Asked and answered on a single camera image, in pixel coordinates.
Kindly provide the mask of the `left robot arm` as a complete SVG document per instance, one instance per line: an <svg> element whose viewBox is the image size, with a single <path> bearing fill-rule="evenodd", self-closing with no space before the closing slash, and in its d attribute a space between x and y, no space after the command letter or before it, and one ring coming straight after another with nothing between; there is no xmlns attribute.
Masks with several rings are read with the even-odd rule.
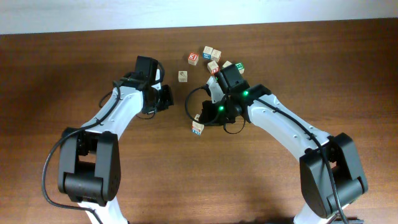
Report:
<svg viewBox="0 0 398 224"><path fill-rule="evenodd" d="M164 76L158 60L138 56L134 71L114 82L97 114L62 133L58 189L92 223L127 223L116 196L121 183L119 139L138 114L154 115L173 105L170 87L162 84Z"/></svg>

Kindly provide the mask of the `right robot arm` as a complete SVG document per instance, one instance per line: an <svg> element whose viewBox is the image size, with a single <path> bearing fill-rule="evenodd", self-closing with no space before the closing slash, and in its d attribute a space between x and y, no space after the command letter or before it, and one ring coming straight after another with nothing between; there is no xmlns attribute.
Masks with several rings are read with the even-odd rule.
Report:
<svg viewBox="0 0 398 224"><path fill-rule="evenodd" d="M349 223L343 210L368 191L368 182L351 137L319 130L287 109L264 85L250 86L230 65L202 87L211 97L202 103L198 122L233 124L238 116L263 129L300 165L303 209L291 223Z"/></svg>

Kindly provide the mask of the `wooden block blue D side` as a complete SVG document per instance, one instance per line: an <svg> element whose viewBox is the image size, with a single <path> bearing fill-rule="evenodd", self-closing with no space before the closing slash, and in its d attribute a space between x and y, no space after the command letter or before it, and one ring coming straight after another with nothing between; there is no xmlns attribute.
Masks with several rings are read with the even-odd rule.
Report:
<svg viewBox="0 0 398 224"><path fill-rule="evenodd" d="M196 114L195 120L192 122L192 133L200 136L202 134L205 126L198 123L199 118L200 118L200 115Z"/></svg>

